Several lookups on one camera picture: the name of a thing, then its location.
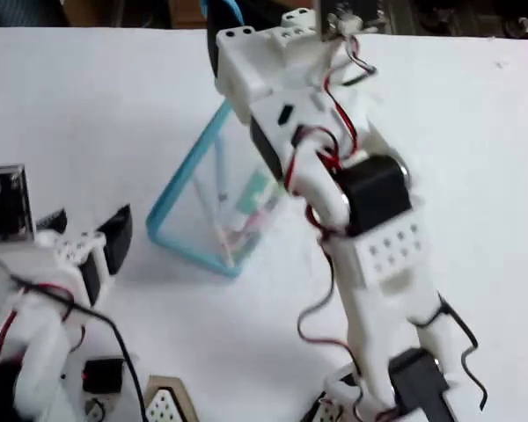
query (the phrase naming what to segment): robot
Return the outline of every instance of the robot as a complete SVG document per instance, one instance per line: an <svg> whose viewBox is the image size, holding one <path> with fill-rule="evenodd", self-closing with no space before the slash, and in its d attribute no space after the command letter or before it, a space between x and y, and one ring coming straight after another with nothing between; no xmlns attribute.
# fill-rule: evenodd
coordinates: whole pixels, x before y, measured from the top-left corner
<svg viewBox="0 0 528 422"><path fill-rule="evenodd" d="M0 167L0 420L80 420L62 372L114 284L132 218L123 207L96 230L71 239L62 235L66 225L64 211L34 224L24 166ZM69 327L82 327L75 345Z"/></svg>
<svg viewBox="0 0 528 422"><path fill-rule="evenodd" d="M356 5L317 2L315 11L296 9L281 26L256 31L212 20L215 3L208 4L208 34L216 87L278 181L307 202L305 217L320 231L332 269L328 296L301 314L299 334L343 347L352 360L325 379L304 421L477 420L487 392L466 364L477 340L431 283L422 200L384 125L364 111L354 89L378 72L359 55L364 28ZM26 186L23 166L0 167L0 397L22 420L70 422L76 417L60 380L74 346L63 326L96 317L114 328L96 309L127 254L131 214L124 207L70 241L60 234L62 215L39 229L33 224ZM310 338L302 327L328 302L334 283L347 342ZM451 322L472 343L459 359L464 374ZM415 341L395 341L403 326L414 329Z"/></svg>
<svg viewBox="0 0 528 422"><path fill-rule="evenodd" d="M466 364L477 340L431 283L422 200L384 125L367 115L354 89L377 74L359 56L363 22L354 2L323 0L314 8L285 13L281 26L261 31L219 20L223 9L212 17L211 3L208 15L217 90L276 179L307 202L348 318L347 343L309 338L301 328L334 284L299 318L303 340L343 347L352 360L326 378L304 420L477 420L487 392ZM472 342L461 359L451 321ZM416 339L396 346L403 325Z"/></svg>

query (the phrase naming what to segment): blue frame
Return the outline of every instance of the blue frame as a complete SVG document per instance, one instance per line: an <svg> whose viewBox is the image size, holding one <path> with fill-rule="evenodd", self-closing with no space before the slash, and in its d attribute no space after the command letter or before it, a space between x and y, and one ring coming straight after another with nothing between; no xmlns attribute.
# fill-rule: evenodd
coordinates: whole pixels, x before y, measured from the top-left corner
<svg viewBox="0 0 528 422"><path fill-rule="evenodd" d="M216 254L201 254L198 251L194 251L185 246L177 239L164 236L159 232L166 216L170 213L173 205L182 193L184 186L192 177L197 164L207 153L209 147L216 141L216 139L218 139L221 126L224 124L230 112L231 105L225 100L218 108L209 124L203 129L202 134L193 148L188 152L186 158L176 173L174 173L170 182L168 182L168 185L166 185L165 190L158 197L147 217L146 224L149 239L153 243L163 246L170 251L174 251L183 258L190 259L196 264L208 268L211 271L234 278L240 274L242 265L229 267L223 264L221 256Z"/></svg>

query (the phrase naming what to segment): black cable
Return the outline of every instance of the black cable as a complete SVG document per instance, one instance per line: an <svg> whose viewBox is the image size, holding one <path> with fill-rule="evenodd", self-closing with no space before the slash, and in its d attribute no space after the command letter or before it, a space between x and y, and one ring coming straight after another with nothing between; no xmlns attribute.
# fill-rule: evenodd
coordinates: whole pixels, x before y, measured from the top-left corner
<svg viewBox="0 0 528 422"><path fill-rule="evenodd" d="M477 338L467 326L466 322L463 319L461 319L461 316L459 316L458 312L456 312L454 308L450 306L450 304L446 302L444 299L442 301L443 303L445 303L445 306L447 307L448 315L450 315L450 317L453 318L456 324L459 325L459 328L461 328L466 334L466 336L469 338L469 341L472 342L471 347L468 347L467 349L465 349L463 353L461 353L461 366L464 369L464 371L466 371L467 376L471 378L471 380L475 383L475 385L477 385L480 388L481 392L483 393L483 398L481 399L481 402L479 404L480 410L483 410L483 408L485 407L485 404L487 403L487 398L488 398L487 389L485 389L485 386L483 385L483 383L475 377L475 375L472 373L469 367L467 367L467 363L466 363L467 356L469 356L470 354L472 354L473 352L477 350L477 348L479 347L479 342L477 341Z"/></svg>
<svg viewBox="0 0 528 422"><path fill-rule="evenodd" d="M367 79L368 77L372 76L371 73L362 73L361 75L358 75L356 77L353 77L352 79L349 79L348 81L344 81L341 85L342 86L352 86L361 83L364 79Z"/></svg>
<svg viewBox="0 0 528 422"><path fill-rule="evenodd" d="M0 268L5 271L10 278L16 282L20 287L24 287L28 292L37 292L40 295L44 295L48 297L49 299L52 299L55 302L59 302L67 307L72 307L74 310L78 312L82 312L83 314L86 314L90 317L94 317L96 319L99 319L100 321L103 321L107 325L110 326L110 328L114 331L115 338L117 339L117 343L120 345L121 348L121 354L123 355L123 359L125 360L125 363L127 364L129 368L129 372L131 373L131 378L133 379L133 384L135 386L137 399L139 400L139 407L141 408L141 419L143 422L149 422L147 419L147 411L144 406L143 401L143 393L141 392L141 385L139 384L139 378L137 377L137 373L135 371L135 367L133 366L133 361L131 360L131 357L129 356L129 352L127 350L127 347L125 346L125 342L123 341L123 337L120 334L120 331L118 330L117 326L115 325L114 321L112 321L109 317L100 314L99 312L86 308L82 306L79 303L73 302L70 299L65 299L64 297L60 295L56 295L55 293L52 293L49 289L38 286L34 283L32 283L30 280L25 280L16 274L12 273L8 266L2 262L0 259Z"/></svg>
<svg viewBox="0 0 528 422"><path fill-rule="evenodd" d="M409 321L412 325L414 325L416 328L419 329L425 329L438 317L441 315L448 315L450 316L454 322L461 328L461 330L465 333L467 338L469 338L469 341L471 342L471 346L469 346L463 353L461 353L461 367L464 369L464 372L466 372L466 375L479 387L481 390L481 393L483 394L483 398L481 399L481 402L479 404L480 410L483 410L485 407L485 404L487 403L488 399L488 393L487 389L483 385L479 379L473 374L473 372L469 369L467 366L467 356L475 352L479 348L479 342L477 341L477 338L473 334L473 332L470 330L469 326L466 324L466 322L459 316L458 312L442 297L440 296L440 308L436 311L436 313L430 317L430 319L424 323L417 323L415 321Z"/></svg>
<svg viewBox="0 0 528 422"><path fill-rule="evenodd" d="M99 409L102 411L102 417L101 419L99 420L99 422L104 422L104 420L106 419L106 408L104 407L104 405L102 404L102 402L100 402L96 397L94 397L92 399L92 401L98 405Z"/></svg>

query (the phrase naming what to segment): robotic arm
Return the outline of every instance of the robotic arm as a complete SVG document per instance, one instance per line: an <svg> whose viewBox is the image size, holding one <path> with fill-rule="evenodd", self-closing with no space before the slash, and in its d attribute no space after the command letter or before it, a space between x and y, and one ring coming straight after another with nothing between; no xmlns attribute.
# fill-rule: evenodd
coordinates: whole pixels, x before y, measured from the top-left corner
<svg viewBox="0 0 528 422"><path fill-rule="evenodd" d="M359 57L362 21L351 2L315 9L286 13L281 26L264 31L223 29L215 68L217 89L270 170L307 201L332 263L348 343L314 342L344 346L354 363L327 377L321 403L335 404L346 421L476 420L473 385L483 392L481 409L487 392L466 356L477 341L431 284L422 202L352 89L377 71ZM473 382L459 376L451 320L472 340L461 364ZM416 339L396 344L407 325Z"/></svg>

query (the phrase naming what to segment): white surface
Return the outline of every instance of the white surface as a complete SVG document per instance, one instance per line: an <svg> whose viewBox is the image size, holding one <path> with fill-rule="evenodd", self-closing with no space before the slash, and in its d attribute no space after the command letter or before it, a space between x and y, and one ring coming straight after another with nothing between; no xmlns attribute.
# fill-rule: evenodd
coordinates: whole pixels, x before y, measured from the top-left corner
<svg viewBox="0 0 528 422"><path fill-rule="evenodd" d="M380 71L364 89L427 201L435 284L480 341L468 361L489 389L482 420L528 419L528 42L371 35L363 57ZM108 301L129 347L182 378L202 421L298 420L348 361L296 334L328 284L301 204L234 281L145 235L220 102L202 32L0 29L0 163L27 164L34 214L65 206L80 232L131 202L135 238ZM344 336L338 298L312 330ZM81 353L117 350L100 337Z"/></svg>

